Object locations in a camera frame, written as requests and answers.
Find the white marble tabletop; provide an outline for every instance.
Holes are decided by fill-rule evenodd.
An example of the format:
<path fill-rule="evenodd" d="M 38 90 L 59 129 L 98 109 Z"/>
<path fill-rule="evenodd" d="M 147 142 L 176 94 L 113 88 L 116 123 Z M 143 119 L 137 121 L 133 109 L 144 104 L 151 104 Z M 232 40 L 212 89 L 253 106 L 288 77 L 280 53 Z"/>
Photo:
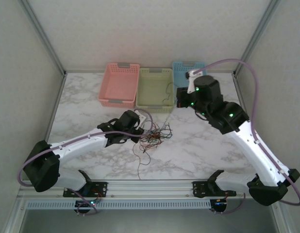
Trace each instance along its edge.
<path fill-rule="evenodd" d="M 227 73 L 214 73 L 227 101 L 238 102 L 236 90 Z M 98 93 L 101 73 L 70 73 L 56 112 L 49 143 L 60 142 L 86 133 L 97 125 L 119 118 L 126 109 L 102 107 Z M 151 163 L 140 165 L 143 180 L 207 179 L 217 169 L 228 172 L 253 172 L 242 152 L 208 122 L 198 119 L 190 108 L 175 108 L 171 114 L 152 114 L 159 125 L 170 123 L 173 137 L 149 150 Z M 73 159 L 65 168 L 82 169 L 93 180 L 136 180 L 139 159 L 133 142 L 111 145 Z M 145 153 L 134 150 L 142 163 Z"/>

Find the blue basket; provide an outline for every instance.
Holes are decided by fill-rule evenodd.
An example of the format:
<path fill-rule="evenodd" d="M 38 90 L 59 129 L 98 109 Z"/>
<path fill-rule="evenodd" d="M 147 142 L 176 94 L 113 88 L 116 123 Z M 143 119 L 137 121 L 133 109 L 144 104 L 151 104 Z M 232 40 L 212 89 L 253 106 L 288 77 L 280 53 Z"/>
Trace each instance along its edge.
<path fill-rule="evenodd" d="M 174 85 L 177 87 L 187 87 L 189 86 L 189 81 L 185 78 L 185 73 L 192 69 L 204 68 L 206 64 L 204 62 L 173 62 L 173 74 L 174 74 Z"/>

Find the green basket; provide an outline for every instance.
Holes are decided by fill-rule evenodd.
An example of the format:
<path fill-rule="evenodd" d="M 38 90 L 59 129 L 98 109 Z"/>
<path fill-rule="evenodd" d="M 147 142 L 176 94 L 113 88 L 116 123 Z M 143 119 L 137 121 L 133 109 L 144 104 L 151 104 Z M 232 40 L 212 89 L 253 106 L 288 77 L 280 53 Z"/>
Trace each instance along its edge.
<path fill-rule="evenodd" d="M 174 108 L 173 71 L 167 68 L 141 68 L 136 106 L 152 113 L 170 113 Z"/>

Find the white wall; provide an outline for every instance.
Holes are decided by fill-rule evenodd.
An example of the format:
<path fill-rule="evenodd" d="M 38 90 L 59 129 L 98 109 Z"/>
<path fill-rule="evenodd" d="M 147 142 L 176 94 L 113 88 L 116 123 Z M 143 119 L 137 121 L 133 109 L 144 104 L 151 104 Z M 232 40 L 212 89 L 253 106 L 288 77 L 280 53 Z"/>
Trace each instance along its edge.
<path fill-rule="evenodd" d="M 0 0 L 0 232 L 20 165 L 42 140 L 59 89 L 55 68 L 16 0 Z"/>
<path fill-rule="evenodd" d="M 281 1 L 249 63 L 260 81 L 257 131 L 273 152 L 300 172 L 300 0 Z M 239 83 L 247 108 L 254 85 L 245 69 Z M 297 201 L 292 188 L 287 200 Z M 289 207 L 300 232 L 300 207 Z"/>
<path fill-rule="evenodd" d="M 269 0 L 29 0 L 66 70 L 240 58 Z M 234 63 L 215 67 L 233 70 Z"/>

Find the pink basket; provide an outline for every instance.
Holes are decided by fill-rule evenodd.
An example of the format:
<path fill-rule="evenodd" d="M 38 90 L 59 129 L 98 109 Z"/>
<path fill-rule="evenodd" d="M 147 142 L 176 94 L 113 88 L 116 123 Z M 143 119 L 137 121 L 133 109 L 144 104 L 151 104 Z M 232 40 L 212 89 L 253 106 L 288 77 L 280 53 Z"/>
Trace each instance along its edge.
<path fill-rule="evenodd" d="M 103 106 L 134 108 L 139 65 L 109 63 L 103 76 L 98 100 Z"/>

